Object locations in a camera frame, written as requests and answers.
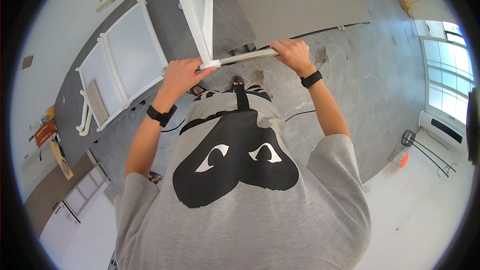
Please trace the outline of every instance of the white eye graphic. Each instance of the white eye graphic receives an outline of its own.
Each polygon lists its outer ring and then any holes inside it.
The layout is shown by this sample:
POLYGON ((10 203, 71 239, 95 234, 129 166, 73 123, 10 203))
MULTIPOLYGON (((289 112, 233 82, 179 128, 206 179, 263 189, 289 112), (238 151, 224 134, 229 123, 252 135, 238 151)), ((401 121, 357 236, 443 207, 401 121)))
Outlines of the white eye graphic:
POLYGON ((195 172, 205 172, 213 167, 208 164, 208 157, 210 156, 210 153, 212 153, 212 151, 215 149, 218 149, 223 154, 223 156, 225 156, 229 151, 229 146, 220 144, 213 147, 212 150, 210 150, 210 152, 207 154, 207 157, 201 162, 200 166, 198 166, 197 170, 195 170, 195 172))
POLYGON ((272 158, 267 159, 267 161, 269 161, 271 163, 276 163, 276 162, 281 162, 282 161, 282 159, 280 159, 279 155, 275 152, 275 149, 273 149, 273 147, 272 147, 272 145, 270 145, 270 143, 263 143, 263 144, 260 145, 260 147, 258 147, 257 150, 249 152, 248 154, 250 155, 252 160, 258 161, 257 154, 262 149, 262 147, 264 147, 264 146, 268 147, 268 149, 270 150, 270 153, 272 153, 272 158))

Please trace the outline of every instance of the table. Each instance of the table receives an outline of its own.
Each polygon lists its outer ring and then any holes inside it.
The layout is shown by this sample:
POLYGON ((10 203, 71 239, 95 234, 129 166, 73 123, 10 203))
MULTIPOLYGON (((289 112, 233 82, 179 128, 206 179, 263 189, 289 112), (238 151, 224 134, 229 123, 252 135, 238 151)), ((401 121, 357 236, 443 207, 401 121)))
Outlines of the table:
MULTIPOLYGON (((153 28, 166 59, 172 61, 198 57, 199 53, 187 20, 183 11, 179 9, 179 0, 146 1, 153 28)), ((55 100, 54 120, 61 138, 60 146, 70 166, 75 165, 93 142, 108 131, 109 126, 116 121, 112 121, 100 132, 97 132, 97 124, 92 121, 88 135, 78 134, 75 127, 81 123, 84 98, 80 94, 82 89, 80 76, 75 69, 93 49, 99 34, 105 32, 136 3, 136 0, 125 0, 103 21, 78 53, 60 87, 55 100)), ((225 57, 225 53, 247 45, 255 39, 255 32, 238 0, 213 1, 213 58, 225 57)), ((161 84, 162 82, 159 82, 135 99, 131 107, 135 107, 156 92, 161 84)), ((123 111, 116 119, 127 111, 129 109, 123 111)))

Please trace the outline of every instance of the orange round object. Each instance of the orange round object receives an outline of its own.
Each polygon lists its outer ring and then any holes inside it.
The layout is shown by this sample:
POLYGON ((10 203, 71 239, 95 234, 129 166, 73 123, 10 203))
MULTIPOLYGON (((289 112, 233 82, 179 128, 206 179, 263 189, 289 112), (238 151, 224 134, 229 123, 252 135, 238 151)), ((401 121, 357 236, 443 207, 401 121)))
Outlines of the orange round object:
POLYGON ((409 160, 409 154, 405 154, 405 156, 403 157, 402 159, 402 163, 400 164, 400 168, 403 168, 403 166, 405 166, 405 164, 407 163, 407 161, 409 160))

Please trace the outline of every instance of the forearm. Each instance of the forearm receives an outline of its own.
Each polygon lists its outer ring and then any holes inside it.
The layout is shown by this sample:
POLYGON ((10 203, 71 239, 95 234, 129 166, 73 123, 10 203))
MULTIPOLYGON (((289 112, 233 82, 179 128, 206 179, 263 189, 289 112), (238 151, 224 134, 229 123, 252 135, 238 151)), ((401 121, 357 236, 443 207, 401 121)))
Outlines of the forearm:
MULTIPOLYGON (((160 113, 168 113, 175 100, 168 95, 165 89, 161 88, 152 106, 160 113)), ((160 123, 146 115, 131 142, 125 162, 125 176, 136 172, 148 178, 157 153, 161 132, 160 123)))
POLYGON ((325 136, 343 134, 352 139, 347 122, 324 81, 322 79, 317 81, 308 91, 325 136))

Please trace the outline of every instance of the black watch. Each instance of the black watch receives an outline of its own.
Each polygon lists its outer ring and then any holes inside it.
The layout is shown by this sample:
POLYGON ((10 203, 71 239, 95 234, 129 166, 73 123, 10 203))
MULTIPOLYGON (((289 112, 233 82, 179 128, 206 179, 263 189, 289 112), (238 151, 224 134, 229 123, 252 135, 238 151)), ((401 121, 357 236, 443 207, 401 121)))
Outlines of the black watch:
POLYGON ((159 113, 153 108, 152 105, 150 105, 147 110, 147 115, 150 116, 150 118, 152 118, 153 120, 160 122, 160 126, 164 128, 165 126, 167 126, 171 117, 173 116, 173 113, 175 113, 176 110, 177 106, 173 105, 170 111, 165 113, 159 113))
POLYGON ((322 74, 320 71, 313 73, 307 78, 300 77, 301 84, 306 87, 307 89, 312 87, 317 81, 322 79, 322 74))

